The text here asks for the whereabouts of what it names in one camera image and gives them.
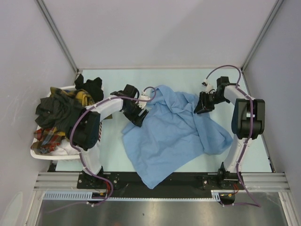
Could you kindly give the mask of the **light blue long sleeve shirt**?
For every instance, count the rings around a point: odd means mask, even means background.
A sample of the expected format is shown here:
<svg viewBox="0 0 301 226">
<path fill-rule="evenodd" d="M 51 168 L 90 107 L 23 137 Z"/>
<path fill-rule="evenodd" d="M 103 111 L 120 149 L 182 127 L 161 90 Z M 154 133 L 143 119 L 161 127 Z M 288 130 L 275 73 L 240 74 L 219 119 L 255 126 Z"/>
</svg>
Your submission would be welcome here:
<svg viewBox="0 0 301 226">
<path fill-rule="evenodd" d="M 147 104 L 149 113 L 141 127 L 128 123 L 123 146 L 142 182 L 155 188 L 171 173 L 203 155 L 227 150 L 231 134 L 205 113 L 194 114 L 198 97 L 159 85 Z"/>
</svg>

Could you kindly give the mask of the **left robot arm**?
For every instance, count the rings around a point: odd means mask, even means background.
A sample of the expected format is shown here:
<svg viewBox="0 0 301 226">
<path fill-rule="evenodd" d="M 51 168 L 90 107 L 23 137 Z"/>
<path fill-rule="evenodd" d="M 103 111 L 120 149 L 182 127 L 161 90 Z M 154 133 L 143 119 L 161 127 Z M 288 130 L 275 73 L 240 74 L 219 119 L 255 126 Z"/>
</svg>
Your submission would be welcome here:
<svg viewBox="0 0 301 226">
<path fill-rule="evenodd" d="M 123 90 L 112 92 L 104 100 L 87 107 L 73 107 L 71 119 L 66 132 L 70 145 L 79 153 L 83 171 L 89 176 L 87 182 L 93 188 L 103 185 L 104 177 L 99 172 L 102 165 L 99 162 L 102 123 L 105 118 L 115 112 L 121 112 L 135 126 L 141 127 L 148 114 L 146 103 L 152 98 L 131 85 Z"/>
</svg>

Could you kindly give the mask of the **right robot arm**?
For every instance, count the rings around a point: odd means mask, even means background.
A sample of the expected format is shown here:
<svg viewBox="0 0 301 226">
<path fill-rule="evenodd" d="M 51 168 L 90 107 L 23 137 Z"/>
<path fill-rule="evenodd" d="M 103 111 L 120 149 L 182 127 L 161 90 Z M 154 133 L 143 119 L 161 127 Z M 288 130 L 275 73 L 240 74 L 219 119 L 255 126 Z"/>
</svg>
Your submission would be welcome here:
<svg viewBox="0 0 301 226">
<path fill-rule="evenodd" d="M 222 76 L 216 83 L 217 87 L 214 88 L 207 80 L 203 81 L 206 90 L 200 92 L 194 113 L 209 113 L 219 103 L 232 103 L 234 111 L 231 130 L 234 138 L 228 156 L 217 173 L 205 174 L 202 184 L 205 190 L 241 189 L 241 163 L 244 155 L 252 141 L 265 129 L 265 101 L 249 96 L 238 84 L 231 83 L 228 77 Z"/>
</svg>

